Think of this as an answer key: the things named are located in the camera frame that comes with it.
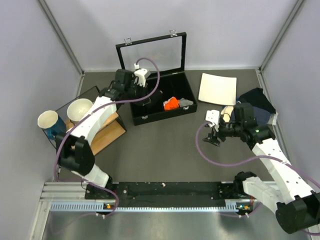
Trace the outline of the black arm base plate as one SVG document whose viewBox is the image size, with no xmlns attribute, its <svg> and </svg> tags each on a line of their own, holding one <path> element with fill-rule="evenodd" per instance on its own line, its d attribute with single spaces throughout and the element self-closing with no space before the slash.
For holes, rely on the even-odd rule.
<svg viewBox="0 0 320 240">
<path fill-rule="evenodd" d="M 111 190 L 123 208 L 224 207 L 225 200 L 238 200 L 233 183 L 209 182 L 119 182 Z"/>
</svg>

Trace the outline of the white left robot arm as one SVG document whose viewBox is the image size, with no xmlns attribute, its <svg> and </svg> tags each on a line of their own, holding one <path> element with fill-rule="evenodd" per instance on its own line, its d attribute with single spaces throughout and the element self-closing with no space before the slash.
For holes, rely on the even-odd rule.
<svg viewBox="0 0 320 240">
<path fill-rule="evenodd" d="M 137 66 L 135 71 L 119 69 L 115 80 L 102 89 L 87 113 L 66 132 L 55 138 L 56 161 L 54 173 L 62 167 L 96 185 L 96 192 L 102 198 L 109 198 L 114 191 L 111 177 L 95 163 L 91 144 L 105 121 L 124 103 L 142 103 L 150 99 L 152 91 L 147 90 L 150 71 Z"/>
</svg>

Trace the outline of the black underwear beige waistband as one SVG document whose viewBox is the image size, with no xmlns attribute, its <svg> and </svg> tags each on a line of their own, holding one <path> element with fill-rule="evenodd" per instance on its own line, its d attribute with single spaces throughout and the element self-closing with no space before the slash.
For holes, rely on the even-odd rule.
<svg viewBox="0 0 320 240">
<path fill-rule="evenodd" d="M 155 91 L 150 97 L 150 103 L 147 105 L 148 108 L 152 108 L 160 100 L 162 100 L 163 92 L 161 90 Z"/>
</svg>

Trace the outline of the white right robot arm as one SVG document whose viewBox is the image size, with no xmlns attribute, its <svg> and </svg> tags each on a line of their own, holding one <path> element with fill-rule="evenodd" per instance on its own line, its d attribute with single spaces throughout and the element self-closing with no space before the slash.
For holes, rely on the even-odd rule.
<svg viewBox="0 0 320 240">
<path fill-rule="evenodd" d="M 275 215 L 288 234 L 318 226 L 320 194 L 305 181 L 307 176 L 291 165 L 270 127 L 258 124 L 250 103 L 237 103 L 233 112 L 234 120 L 225 121 L 220 111 L 208 110 L 204 126 L 211 132 L 203 141 L 219 146 L 228 137 L 240 138 L 254 156 L 238 164 L 260 160 L 277 185 L 273 188 L 252 172 L 240 172 L 234 179 L 234 194 L 239 198 L 249 195 L 257 199 Z"/>
</svg>

